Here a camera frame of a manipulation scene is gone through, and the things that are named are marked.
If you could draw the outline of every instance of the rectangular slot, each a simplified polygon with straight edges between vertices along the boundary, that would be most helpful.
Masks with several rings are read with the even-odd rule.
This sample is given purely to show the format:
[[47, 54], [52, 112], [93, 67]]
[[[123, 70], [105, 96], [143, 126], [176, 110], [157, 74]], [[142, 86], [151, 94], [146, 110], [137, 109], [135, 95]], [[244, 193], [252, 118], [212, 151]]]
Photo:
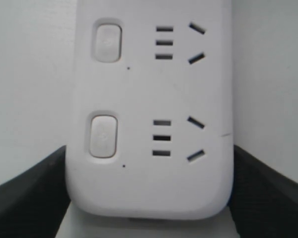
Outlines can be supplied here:
[[172, 40], [156, 40], [155, 44], [157, 46], [173, 46]]
[[153, 125], [171, 126], [171, 121], [170, 120], [154, 120]]
[[196, 159], [198, 159], [199, 157], [201, 156], [204, 156], [205, 153], [204, 153], [204, 150], [200, 150], [199, 152], [193, 154], [193, 155], [190, 155], [187, 159], [189, 162], [192, 162], [192, 161], [195, 161]]
[[190, 58], [188, 61], [190, 64], [196, 63], [197, 61], [201, 60], [205, 58], [205, 54], [204, 53], [200, 53], [192, 58]]
[[171, 141], [170, 135], [153, 135], [153, 140]]
[[198, 26], [197, 24], [194, 24], [193, 22], [190, 23], [189, 27], [202, 35], [205, 34], [205, 29], [203, 29], [201, 26]]
[[173, 58], [172, 54], [155, 54], [156, 60], [171, 60]]
[[169, 151], [169, 150], [153, 150], [152, 155], [153, 156], [170, 156], [171, 151]]
[[158, 32], [173, 32], [173, 26], [157, 26]]
[[198, 120], [195, 120], [193, 117], [189, 117], [188, 122], [198, 126], [199, 128], [202, 128], [202, 129], [205, 127], [204, 124], [200, 123]]

